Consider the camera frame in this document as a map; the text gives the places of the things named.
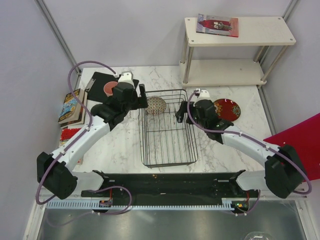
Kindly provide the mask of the patterned beige bowl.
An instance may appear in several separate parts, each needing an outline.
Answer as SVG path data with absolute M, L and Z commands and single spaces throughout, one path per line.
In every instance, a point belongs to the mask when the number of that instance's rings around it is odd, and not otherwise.
M 158 96 L 152 96 L 147 99 L 148 107 L 145 109 L 148 115 L 159 115 L 166 111 L 167 104 L 164 99 Z

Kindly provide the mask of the pink plastic cup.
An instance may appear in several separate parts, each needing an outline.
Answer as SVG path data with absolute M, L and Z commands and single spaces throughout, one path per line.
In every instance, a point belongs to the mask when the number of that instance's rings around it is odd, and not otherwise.
M 118 85 L 117 81 L 107 82 L 103 87 L 103 92 L 107 97 L 110 97 L 113 95 L 113 88 L 116 87 L 117 85 Z

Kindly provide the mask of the red floral plate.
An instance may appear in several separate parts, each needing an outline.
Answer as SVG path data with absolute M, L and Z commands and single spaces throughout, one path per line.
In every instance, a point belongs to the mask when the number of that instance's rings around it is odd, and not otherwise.
M 213 102 L 215 112 L 220 119 L 230 122 L 236 121 L 241 116 L 240 106 L 228 98 L 220 98 Z

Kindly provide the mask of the black wire dish rack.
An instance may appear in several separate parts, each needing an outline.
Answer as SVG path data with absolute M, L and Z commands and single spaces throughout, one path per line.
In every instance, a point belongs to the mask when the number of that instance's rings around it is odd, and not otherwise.
M 188 100 L 184 89 L 147 91 L 147 99 L 160 97 L 166 102 L 166 110 L 158 115 L 139 110 L 139 141 L 142 164 L 148 168 L 173 167 L 194 164 L 198 158 L 194 126 L 188 124 L 184 114 L 178 123 L 175 113 L 182 101 Z

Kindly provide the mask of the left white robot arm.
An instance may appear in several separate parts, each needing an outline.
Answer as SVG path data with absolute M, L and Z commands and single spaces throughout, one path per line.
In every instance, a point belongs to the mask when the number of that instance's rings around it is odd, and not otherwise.
M 89 123 L 84 125 L 63 147 L 48 154 L 42 152 L 36 159 L 37 181 L 54 197 L 61 200 L 69 197 L 77 187 L 79 178 L 72 171 L 80 157 L 102 137 L 121 123 L 129 111 L 148 106 L 144 84 L 136 87 L 120 82 L 113 89 L 113 95 L 104 103 L 94 105 Z

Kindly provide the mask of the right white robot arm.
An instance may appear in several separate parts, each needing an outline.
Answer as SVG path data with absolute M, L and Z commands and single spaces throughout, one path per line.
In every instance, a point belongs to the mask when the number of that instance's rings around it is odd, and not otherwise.
M 285 199 L 299 193 L 296 189 L 306 180 L 307 172 L 293 146 L 278 146 L 248 135 L 232 122 L 218 118 L 213 102 L 208 99 L 182 101 L 175 117 L 179 123 L 186 120 L 204 131 L 209 139 L 232 147 L 263 166 L 260 171 L 238 171 L 229 184 L 233 196 L 240 197 L 249 190 L 268 190 Z

